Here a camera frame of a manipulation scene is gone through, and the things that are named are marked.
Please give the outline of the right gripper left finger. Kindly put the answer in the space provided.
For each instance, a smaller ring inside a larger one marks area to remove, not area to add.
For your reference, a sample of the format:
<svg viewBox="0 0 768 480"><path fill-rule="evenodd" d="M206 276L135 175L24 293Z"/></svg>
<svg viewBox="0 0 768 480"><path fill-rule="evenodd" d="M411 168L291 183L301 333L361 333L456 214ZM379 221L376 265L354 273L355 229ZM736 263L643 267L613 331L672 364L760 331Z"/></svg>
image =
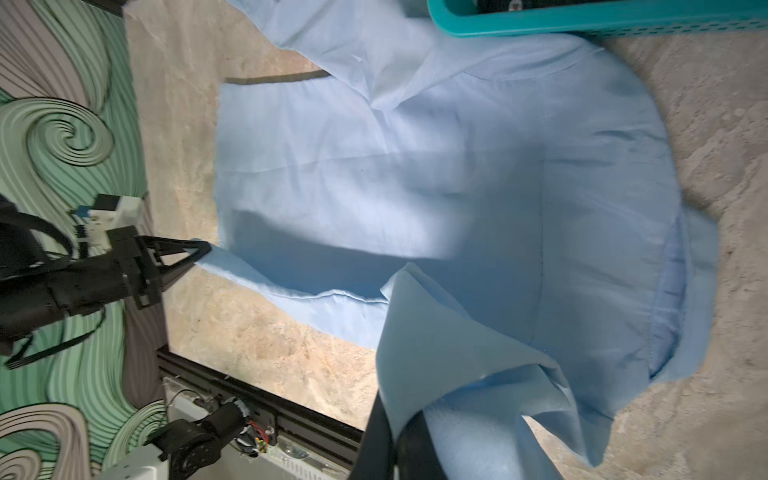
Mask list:
<svg viewBox="0 0 768 480"><path fill-rule="evenodd" d="M395 447L380 394L376 395L349 480L392 480Z"/></svg>

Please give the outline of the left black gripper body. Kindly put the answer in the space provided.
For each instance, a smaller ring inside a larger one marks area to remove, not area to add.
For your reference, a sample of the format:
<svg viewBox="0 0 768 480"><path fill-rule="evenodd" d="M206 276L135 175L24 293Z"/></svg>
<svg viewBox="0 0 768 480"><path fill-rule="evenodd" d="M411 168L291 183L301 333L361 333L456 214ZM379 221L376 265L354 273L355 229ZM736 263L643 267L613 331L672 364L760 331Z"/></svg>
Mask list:
<svg viewBox="0 0 768 480"><path fill-rule="evenodd" d="M133 227L110 230L110 251L54 271L1 282L1 340L15 342L75 315L131 299L139 310L161 301L162 261L158 237Z"/></svg>

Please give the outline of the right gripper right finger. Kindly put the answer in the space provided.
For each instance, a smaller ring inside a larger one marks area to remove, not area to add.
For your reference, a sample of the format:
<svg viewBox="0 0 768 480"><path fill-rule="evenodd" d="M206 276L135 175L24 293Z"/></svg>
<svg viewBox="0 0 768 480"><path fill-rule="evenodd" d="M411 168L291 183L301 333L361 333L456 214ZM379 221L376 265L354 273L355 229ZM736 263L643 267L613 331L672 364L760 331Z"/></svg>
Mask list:
<svg viewBox="0 0 768 480"><path fill-rule="evenodd" d="M399 479L447 480L423 412L414 415L402 430L396 445L396 466Z"/></svg>

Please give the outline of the light blue long sleeve shirt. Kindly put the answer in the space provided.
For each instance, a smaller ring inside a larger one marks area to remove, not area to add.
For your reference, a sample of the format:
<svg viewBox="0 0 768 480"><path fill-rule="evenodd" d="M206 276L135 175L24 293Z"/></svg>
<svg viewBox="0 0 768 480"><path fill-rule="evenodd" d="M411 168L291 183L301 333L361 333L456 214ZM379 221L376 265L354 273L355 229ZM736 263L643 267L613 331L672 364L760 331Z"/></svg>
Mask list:
<svg viewBox="0 0 768 480"><path fill-rule="evenodd" d="M450 479L597 466L614 417L706 356L716 223L619 58L567 34L459 39L422 1L239 1L322 78L225 84L201 263L377 354L393 443Z"/></svg>

